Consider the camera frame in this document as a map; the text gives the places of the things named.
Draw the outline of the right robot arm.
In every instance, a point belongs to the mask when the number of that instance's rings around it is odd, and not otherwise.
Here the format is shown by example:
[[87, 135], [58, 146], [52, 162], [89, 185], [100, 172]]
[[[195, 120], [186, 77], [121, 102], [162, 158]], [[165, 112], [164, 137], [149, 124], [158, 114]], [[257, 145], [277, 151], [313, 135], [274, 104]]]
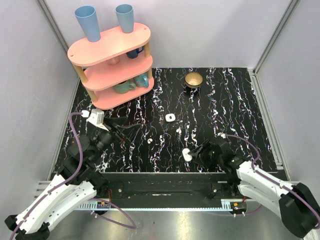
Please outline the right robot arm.
[[265, 172], [231, 150], [223, 139], [206, 140], [185, 157], [209, 170], [218, 165], [227, 174], [228, 195], [248, 197], [277, 215], [296, 237], [304, 238], [320, 227], [320, 206], [303, 183], [292, 184]]

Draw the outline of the white oval case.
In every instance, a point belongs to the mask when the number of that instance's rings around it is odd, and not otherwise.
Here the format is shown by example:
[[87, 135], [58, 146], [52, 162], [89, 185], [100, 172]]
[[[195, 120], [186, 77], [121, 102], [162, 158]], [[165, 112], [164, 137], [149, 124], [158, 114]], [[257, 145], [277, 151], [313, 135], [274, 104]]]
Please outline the white oval case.
[[192, 156], [189, 154], [190, 152], [190, 149], [189, 148], [184, 148], [182, 150], [182, 156], [183, 156], [183, 159], [186, 161], [186, 162], [190, 162], [192, 160]]

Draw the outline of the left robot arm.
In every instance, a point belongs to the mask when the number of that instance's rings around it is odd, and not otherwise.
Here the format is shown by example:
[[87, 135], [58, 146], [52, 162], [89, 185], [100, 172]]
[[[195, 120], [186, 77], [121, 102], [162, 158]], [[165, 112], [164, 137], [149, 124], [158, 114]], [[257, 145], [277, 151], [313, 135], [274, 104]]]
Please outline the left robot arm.
[[[82, 116], [102, 131], [96, 139], [78, 136], [74, 116]], [[130, 145], [141, 128], [140, 124], [125, 125], [127, 117], [105, 118], [94, 109], [72, 112], [68, 117], [75, 142], [68, 147], [68, 158], [43, 192], [23, 212], [9, 215], [5, 224], [12, 231], [10, 239], [46, 240], [58, 223], [87, 201], [111, 206], [104, 198], [115, 197], [123, 184], [110, 182], [95, 165], [112, 143]]]

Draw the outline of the white earbud charging case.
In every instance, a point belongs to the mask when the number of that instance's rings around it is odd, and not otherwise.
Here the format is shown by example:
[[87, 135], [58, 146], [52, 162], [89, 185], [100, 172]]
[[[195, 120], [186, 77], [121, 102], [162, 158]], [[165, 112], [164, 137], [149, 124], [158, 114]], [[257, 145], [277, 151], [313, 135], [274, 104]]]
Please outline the white earbud charging case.
[[169, 113], [165, 115], [166, 122], [174, 122], [176, 120], [176, 116], [173, 113]]

